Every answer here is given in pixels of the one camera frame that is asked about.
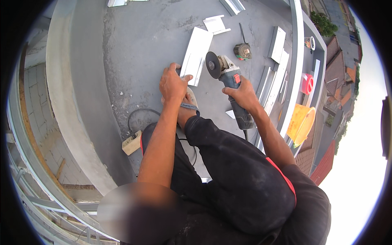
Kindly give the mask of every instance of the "sky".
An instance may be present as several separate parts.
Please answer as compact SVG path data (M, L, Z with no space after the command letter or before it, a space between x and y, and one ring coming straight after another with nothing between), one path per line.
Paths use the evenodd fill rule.
M387 165L380 133L382 100L387 95L383 68L368 33L353 15L363 51L359 95L332 170L319 186L331 203L328 245L355 241L380 194Z

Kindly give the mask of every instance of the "hand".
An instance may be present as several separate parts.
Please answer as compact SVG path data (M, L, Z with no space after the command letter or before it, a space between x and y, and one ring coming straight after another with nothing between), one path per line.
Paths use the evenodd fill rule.
M225 87L222 92L233 97L242 108L252 113L255 108L260 106L260 103L250 81L242 75L240 77L241 84L238 89Z
M159 82L159 90L166 102L174 102L181 104L187 92L188 81L193 78L192 75L186 75L180 78L176 69L181 68L179 64L171 63L169 68L163 70L161 80Z

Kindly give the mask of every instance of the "red container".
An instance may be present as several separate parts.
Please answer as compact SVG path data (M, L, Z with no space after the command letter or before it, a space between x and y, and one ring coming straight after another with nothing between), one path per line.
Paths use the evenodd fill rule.
M310 95L313 90L313 76L307 73L302 73L300 91L306 95Z

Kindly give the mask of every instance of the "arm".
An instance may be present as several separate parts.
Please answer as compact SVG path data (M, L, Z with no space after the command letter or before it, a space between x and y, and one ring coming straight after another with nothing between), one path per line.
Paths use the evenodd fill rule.
M276 166L282 169L287 165L296 164L290 147L260 105L249 80L241 76L241 85L238 89L225 87L222 89L222 92L232 96L241 107L253 116L263 141L265 153Z
M170 188L178 110L187 91L188 81L193 78L187 75L181 79L176 73L180 67L172 63L163 71L159 90L165 102L140 163L138 182L156 183Z

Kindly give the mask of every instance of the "black pants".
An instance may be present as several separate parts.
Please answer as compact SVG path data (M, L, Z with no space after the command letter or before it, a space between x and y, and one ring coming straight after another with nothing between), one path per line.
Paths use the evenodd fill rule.
M150 124L142 134L143 152L155 126ZM199 116L186 122L185 135L191 146L199 148L212 181L202 183L176 136L173 191L209 205L248 234L264 234L283 225L294 209L295 197L259 149Z

